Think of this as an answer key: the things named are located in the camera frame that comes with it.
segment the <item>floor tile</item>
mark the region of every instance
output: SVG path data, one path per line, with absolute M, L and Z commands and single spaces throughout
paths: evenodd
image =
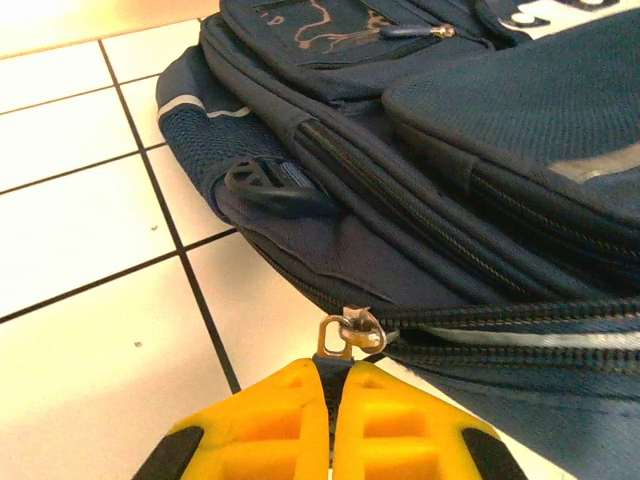
M 0 317 L 174 248 L 138 156 L 1 195 L 0 218 Z
M 234 234 L 189 258 L 243 388 L 317 347 L 325 314 Z
M 199 31 L 200 22 L 189 20 L 103 42 L 116 78 L 127 82 L 162 72 L 187 47 L 198 43 Z
M 445 395 L 433 385 L 429 384 L 424 379 L 420 378 L 402 365 L 394 362 L 390 358 L 385 358 L 376 365 L 409 385 L 434 395 L 435 397 L 438 397 L 468 413 L 472 413 L 451 397 Z M 574 480 L 571 475 L 566 473 L 560 467 L 541 457 L 505 433 L 500 431 L 499 433 L 529 480 Z
M 0 192 L 137 150 L 115 89 L 0 115 Z
M 177 258 L 1 324 L 0 365 L 7 480 L 130 479 L 230 394 Z
M 148 155 L 184 245 L 231 228 L 211 211 L 169 147 L 154 148 Z
M 97 42 L 0 60 L 0 113 L 111 85 Z
M 156 83 L 158 77 L 151 77 L 122 86 L 122 94 L 145 147 L 164 142 L 157 120 Z

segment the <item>white tile floor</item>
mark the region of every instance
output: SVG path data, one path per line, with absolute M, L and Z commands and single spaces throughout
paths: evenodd
M 157 75 L 198 28 L 0 61 L 3 480 L 131 478 L 174 422 L 315 349 L 323 313 L 163 146 Z M 532 480 L 563 478 L 509 444 Z

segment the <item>metal zipper pull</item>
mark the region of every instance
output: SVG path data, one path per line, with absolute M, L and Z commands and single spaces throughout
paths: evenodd
M 345 347 L 339 352 L 329 350 L 326 346 L 327 327 L 333 322 L 339 324 L 338 334 L 345 342 Z M 380 353 L 386 346 L 387 334 L 368 307 L 345 307 L 342 315 L 329 315 L 320 323 L 316 355 L 351 360 L 352 347 L 358 347 L 363 352 L 373 355 Z
M 406 38 L 406 37 L 438 37 L 450 38 L 456 34 L 455 28 L 448 23 L 437 27 L 426 25 L 388 25 L 380 29 L 382 38 Z

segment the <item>yellow plastic part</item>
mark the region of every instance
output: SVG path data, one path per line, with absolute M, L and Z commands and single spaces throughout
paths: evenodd
M 342 393 L 334 480 L 482 480 L 462 438 L 483 421 L 367 362 L 356 362 Z
M 174 425 L 205 433 L 181 480 L 326 480 L 329 426 L 310 359 Z

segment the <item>backpack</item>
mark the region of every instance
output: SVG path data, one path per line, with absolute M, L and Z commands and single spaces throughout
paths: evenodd
M 637 479 L 636 6 L 223 0 L 158 121 L 322 309 L 371 307 L 385 355 L 578 478 Z

